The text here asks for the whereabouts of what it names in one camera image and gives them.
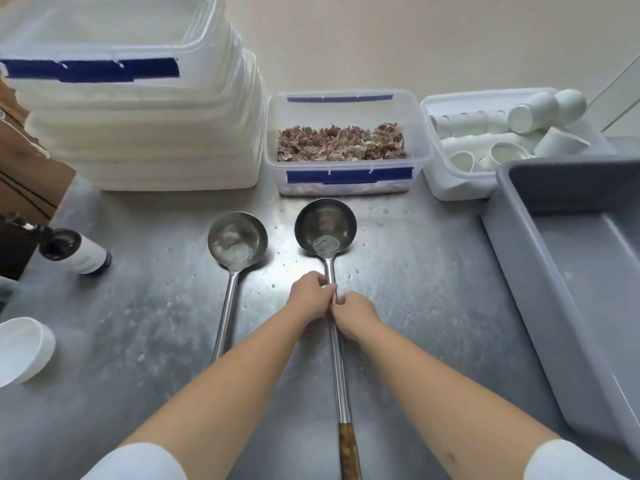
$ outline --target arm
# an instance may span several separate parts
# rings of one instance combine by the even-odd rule
[[[347,293],[343,305],[333,306],[333,316],[371,357],[452,478],[522,479],[534,451],[559,438],[382,323],[364,296]]]
[[[322,316],[335,285],[312,271],[293,283],[285,307],[192,380],[123,445],[162,446],[189,480],[226,478],[264,414],[298,336]]]

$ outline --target sleeve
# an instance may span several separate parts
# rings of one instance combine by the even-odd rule
[[[82,480],[187,480],[180,463],[164,448],[133,443],[109,453]]]
[[[533,453],[524,480],[625,480],[625,477],[573,443],[552,440]]]

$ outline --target hand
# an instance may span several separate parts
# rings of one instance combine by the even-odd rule
[[[333,318],[340,331],[352,340],[358,340],[367,327],[380,323],[378,312],[369,298],[349,291],[343,305],[332,305]]]
[[[338,285],[327,285],[324,274],[311,271],[293,283],[285,308],[309,323],[324,315]]]

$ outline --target person's right arm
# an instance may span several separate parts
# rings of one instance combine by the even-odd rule
[[[378,318],[363,295],[333,306],[340,330],[371,357],[454,479],[518,479],[536,449],[559,439],[531,416],[427,354]]]

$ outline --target blue tape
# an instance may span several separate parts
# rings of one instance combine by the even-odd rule
[[[388,101],[393,99],[393,94],[380,94],[379,96],[331,96],[331,97],[287,97],[289,102],[370,102]]]
[[[362,170],[287,170],[288,184],[374,184],[388,180],[411,180],[412,166]]]
[[[180,77],[176,59],[123,61],[27,61],[0,59],[10,79],[45,79],[60,82],[133,82],[136,79]]]

